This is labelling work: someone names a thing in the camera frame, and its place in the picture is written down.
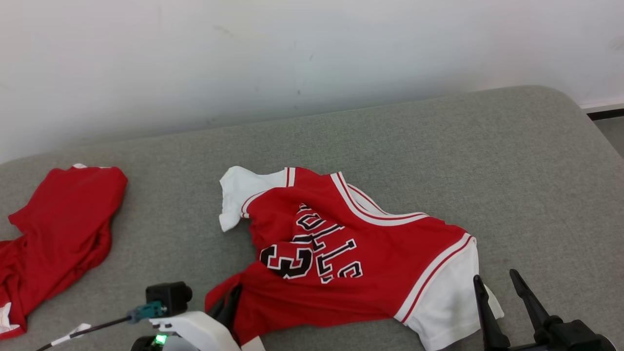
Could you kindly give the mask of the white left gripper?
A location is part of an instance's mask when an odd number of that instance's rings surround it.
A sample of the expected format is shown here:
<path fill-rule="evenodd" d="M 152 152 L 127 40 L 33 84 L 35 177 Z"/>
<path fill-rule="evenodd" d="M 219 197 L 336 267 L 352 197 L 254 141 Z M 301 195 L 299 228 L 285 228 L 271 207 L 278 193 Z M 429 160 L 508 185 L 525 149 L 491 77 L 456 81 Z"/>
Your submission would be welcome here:
<path fill-rule="evenodd" d="M 214 318 L 203 312 L 185 312 L 174 317 L 150 318 L 158 334 L 138 338 L 132 351 L 265 351 L 259 337 L 240 346 L 233 337 L 234 322 L 242 292 L 231 288 L 214 305 Z"/>

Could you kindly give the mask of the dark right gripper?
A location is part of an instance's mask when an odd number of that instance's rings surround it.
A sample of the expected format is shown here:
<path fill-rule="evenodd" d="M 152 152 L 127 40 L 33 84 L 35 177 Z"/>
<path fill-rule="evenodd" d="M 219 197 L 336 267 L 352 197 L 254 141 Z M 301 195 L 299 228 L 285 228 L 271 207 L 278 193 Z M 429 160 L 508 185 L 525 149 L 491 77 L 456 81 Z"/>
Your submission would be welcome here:
<path fill-rule="evenodd" d="M 604 335 L 595 333 L 581 320 L 563 322 L 546 311 L 516 269 L 509 271 L 517 295 L 523 300 L 535 333 L 533 344 L 510 347 L 510 341 L 497 323 L 489 304 L 489 294 L 481 276 L 473 278 L 477 311 L 485 351 L 615 351 Z"/>

